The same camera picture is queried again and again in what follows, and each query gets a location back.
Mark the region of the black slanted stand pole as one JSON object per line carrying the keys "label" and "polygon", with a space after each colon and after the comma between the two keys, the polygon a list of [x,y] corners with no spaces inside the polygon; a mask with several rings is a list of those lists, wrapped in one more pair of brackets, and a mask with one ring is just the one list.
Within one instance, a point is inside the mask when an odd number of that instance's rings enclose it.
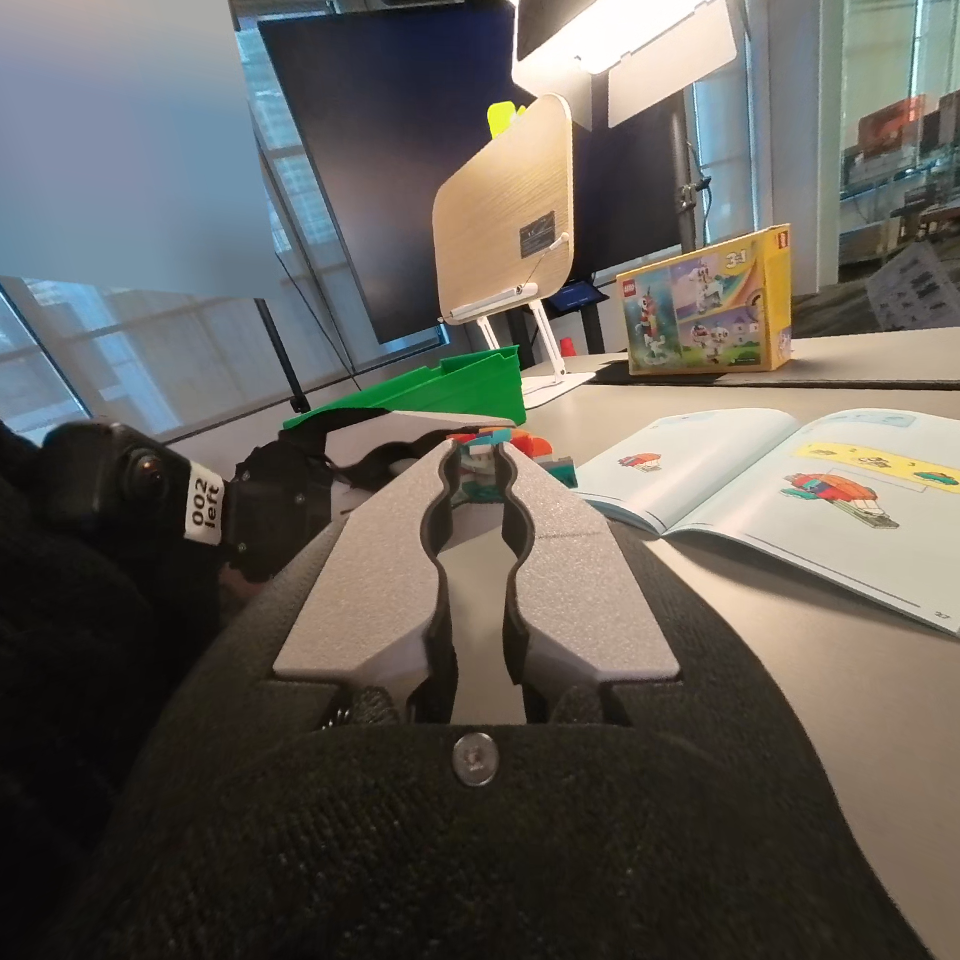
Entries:
{"label": "black slanted stand pole", "polygon": [[263,297],[256,297],[253,302],[259,315],[261,324],[270,340],[270,345],[275,357],[281,367],[283,376],[290,389],[290,405],[294,413],[298,415],[309,413],[311,411],[309,401],[300,379],[296,374],[289,353],[284,345],[284,342],[282,341],[282,336],[274,321],[269,304]]}

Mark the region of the wooden book stand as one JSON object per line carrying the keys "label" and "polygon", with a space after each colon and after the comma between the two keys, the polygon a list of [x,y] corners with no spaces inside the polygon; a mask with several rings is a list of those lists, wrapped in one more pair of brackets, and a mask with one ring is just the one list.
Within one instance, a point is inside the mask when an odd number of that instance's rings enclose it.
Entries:
{"label": "wooden book stand", "polygon": [[474,322],[496,350],[490,318],[531,309],[552,371],[523,380],[527,411],[594,377],[568,372],[545,309],[572,269],[573,193],[570,105],[547,93],[451,175],[434,201],[440,321]]}

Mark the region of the open lego instruction booklet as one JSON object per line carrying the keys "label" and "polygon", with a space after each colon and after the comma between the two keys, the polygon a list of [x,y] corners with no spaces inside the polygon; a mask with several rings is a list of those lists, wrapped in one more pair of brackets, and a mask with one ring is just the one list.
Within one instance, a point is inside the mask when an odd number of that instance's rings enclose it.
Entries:
{"label": "open lego instruction booklet", "polygon": [[959,423],[887,409],[661,418],[575,467],[574,492],[659,538],[747,546],[955,638]]}

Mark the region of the grey patterned ottoman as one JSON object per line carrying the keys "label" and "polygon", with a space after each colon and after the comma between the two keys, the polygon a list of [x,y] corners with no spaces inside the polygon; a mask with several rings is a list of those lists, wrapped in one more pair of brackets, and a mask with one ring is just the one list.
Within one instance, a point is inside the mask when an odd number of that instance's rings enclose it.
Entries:
{"label": "grey patterned ottoman", "polygon": [[959,327],[959,292],[928,241],[913,242],[866,280],[882,332]]}

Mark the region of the black light stand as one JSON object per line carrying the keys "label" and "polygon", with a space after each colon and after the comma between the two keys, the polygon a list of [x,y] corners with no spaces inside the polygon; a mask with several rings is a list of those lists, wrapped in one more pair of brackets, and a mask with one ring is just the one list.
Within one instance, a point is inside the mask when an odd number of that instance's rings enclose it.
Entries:
{"label": "black light stand", "polygon": [[690,137],[689,100],[686,88],[667,99],[675,182],[674,209],[683,254],[690,254],[709,243],[706,227],[714,199],[712,178],[705,173]]}

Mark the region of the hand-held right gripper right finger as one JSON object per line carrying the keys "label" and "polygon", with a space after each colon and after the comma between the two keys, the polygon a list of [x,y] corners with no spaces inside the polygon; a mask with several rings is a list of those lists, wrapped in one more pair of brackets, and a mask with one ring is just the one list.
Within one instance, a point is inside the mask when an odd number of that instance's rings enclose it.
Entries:
{"label": "hand-held right gripper right finger", "polygon": [[509,442],[495,449],[507,578],[503,656],[526,710],[574,688],[669,684],[681,666],[604,516]]}

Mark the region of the colourful lego balloon model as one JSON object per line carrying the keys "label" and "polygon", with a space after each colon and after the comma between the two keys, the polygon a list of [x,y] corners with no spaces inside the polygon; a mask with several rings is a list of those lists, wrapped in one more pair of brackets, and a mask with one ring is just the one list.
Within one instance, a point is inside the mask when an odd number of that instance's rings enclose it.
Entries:
{"label": "colourful lego balloon model", "polygon": [[447,438],[460,449],[460,486],[456,498],[468,503],[497,503],[501,501],[494,449],[503,444],[513,445],[520,453],[543,468],[546,473],[570,490],[578,486],[573,460],[555,453],[545,438],[528,431],[508,426],[467,428],[449,433]]}

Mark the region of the yellow lego box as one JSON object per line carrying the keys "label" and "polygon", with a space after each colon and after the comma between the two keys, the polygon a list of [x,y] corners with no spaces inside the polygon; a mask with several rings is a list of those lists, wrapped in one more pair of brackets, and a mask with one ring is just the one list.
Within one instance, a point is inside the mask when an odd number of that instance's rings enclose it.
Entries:
{"label": "yellow lego box", "polygon": [[792,358],[792,227],[777,224],[618,273],[627,372],[770,373]]}

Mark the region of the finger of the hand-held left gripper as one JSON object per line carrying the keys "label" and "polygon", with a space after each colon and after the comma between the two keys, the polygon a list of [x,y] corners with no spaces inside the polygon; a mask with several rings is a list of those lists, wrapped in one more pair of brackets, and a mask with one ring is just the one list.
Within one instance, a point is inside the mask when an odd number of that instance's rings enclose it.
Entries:
{"label": "finger of the hand-held left gripper", "polygon": [[351,481],[391,481],[452,434],[514,428],[509,418],[481,414],[371,411],[327,434],[327,460]]}
{"label": "finger of the hand-held left gripper", "polygon": [[396,472],[385,472],[352,479],[342,472],[336,474],[332,479],[332,519],[340,520],[348,516],[391,484],[398,475]]}

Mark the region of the large dark display screen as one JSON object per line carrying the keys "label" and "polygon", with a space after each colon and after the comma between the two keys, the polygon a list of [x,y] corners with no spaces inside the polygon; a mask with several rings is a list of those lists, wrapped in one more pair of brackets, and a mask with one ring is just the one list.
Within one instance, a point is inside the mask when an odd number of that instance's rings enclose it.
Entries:
{"label": "large dark display screen", "polygon": [[[464,2],[258,22],[380,343],[437,324],[436,193],[490,143],[492,104],[533,103],[513,21],[509,2]],[[606,78],[592,97],[592,129],[573,126],[574,281],[680,243],[669,105],[610,128]]]}

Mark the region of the green plastic bin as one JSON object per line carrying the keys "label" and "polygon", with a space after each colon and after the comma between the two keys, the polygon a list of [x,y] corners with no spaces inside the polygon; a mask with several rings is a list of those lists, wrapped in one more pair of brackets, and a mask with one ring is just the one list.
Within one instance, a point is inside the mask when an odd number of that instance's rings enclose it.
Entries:
{"label": "green plastic bin", "polygon": [[295,428],[330,411],[373,409],[487,416],[522,426],[527,413],[519,348],[509,345],[445,357],[438,366],[418,367],[293,416],[283,428]]}

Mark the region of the white studio light panel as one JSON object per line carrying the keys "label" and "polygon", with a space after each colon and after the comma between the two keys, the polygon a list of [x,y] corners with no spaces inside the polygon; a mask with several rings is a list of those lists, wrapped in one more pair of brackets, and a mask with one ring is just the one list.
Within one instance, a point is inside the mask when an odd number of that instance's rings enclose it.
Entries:
{"label": "white studio light panel", "polygon": [[593,82],[605,76],[606,124],[616,127],[738,57],[725,1],[513,3],[511,79],[563,98],[575,123],[594,125]]}

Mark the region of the small blue tablet screen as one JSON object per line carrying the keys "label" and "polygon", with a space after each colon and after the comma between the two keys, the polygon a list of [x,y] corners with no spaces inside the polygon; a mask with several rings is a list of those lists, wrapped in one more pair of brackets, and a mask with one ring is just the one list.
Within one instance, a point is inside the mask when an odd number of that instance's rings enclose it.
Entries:
{"label": "small blue tablet screen", "polygon": [[578,312],[585,306],[597,306],[610,298],[589,281],[570,282],[557,293],[542,300],[543,307],[550,319]]}

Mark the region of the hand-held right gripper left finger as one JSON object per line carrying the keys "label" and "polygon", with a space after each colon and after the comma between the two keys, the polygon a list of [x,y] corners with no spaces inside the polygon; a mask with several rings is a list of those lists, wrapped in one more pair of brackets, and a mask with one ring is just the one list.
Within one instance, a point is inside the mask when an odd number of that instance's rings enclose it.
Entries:
{"label": "hand-held right gripper left finger", "polygon": [[285,681],[386,690],[450,710],[458,686],[439,554],[453,531],[459,445],[444,440],[345,522],[273,663]]}

